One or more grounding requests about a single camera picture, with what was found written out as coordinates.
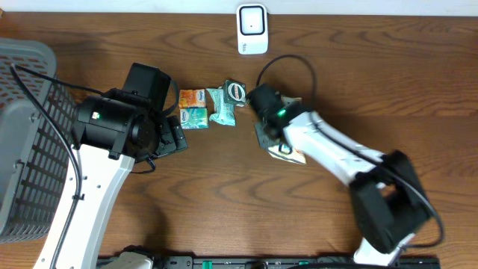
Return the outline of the orange tissue pack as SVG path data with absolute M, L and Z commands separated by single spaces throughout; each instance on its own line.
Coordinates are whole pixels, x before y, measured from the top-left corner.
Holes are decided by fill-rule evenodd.
M 205 108 L 206 98 L 205 90 L 180 90 L 179 91 L 180 108 Z

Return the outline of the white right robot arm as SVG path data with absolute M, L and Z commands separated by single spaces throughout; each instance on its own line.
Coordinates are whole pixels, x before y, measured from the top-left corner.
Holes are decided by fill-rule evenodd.
M 348 187 L 362 234 L 354 263 L 395 263 L 435 213 L 409 158 L 355 142 L 301 102 L 284 102 L 267 84 L 249 92 L 246 100 L 269 136 L 312 158 Z

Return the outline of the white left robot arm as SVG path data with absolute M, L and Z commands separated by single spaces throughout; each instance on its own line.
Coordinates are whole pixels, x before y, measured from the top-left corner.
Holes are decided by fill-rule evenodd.
M 176 83 L 157 67 L 134 63 L 122 88 L 76 107 L 66 182 L 36 268 L 95 268 L 111 211 L 135 164 L 187 149 L 174 106 Z

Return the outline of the teal tissue pack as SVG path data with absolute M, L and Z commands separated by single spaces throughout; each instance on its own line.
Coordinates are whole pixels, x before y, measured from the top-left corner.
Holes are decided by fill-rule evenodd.
M 180 110 L 183 129 L 207 129 L 208 110 L 206 108 L 183 108 Z

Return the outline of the teal snack pack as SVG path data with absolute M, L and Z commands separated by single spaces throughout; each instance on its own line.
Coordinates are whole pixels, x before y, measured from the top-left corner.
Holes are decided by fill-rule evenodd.
M 226 103 L 225 93 L 222 88 L 207 88 L 214 103 L 214 113 L 209 116 L 209 120 L 224 126 L 235 126 L 235 107 L 233 104 Z

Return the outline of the large yellow snack bag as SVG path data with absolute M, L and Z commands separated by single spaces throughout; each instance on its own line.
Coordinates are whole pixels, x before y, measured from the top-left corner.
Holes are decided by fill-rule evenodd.
M 278 127 L 264 122 L 264 131 L 270 139 L 269 146 L 266 146 L 269 155 L 279 160 L 306 165 L 305 155 L 286 142 Z

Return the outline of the dark green round-logo box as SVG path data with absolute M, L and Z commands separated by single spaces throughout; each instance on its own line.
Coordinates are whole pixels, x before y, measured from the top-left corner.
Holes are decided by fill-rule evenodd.
M 225 103 L 243 107 L 246 105 L 246 85 L 238 81 L 225 80 L 223 83 Z

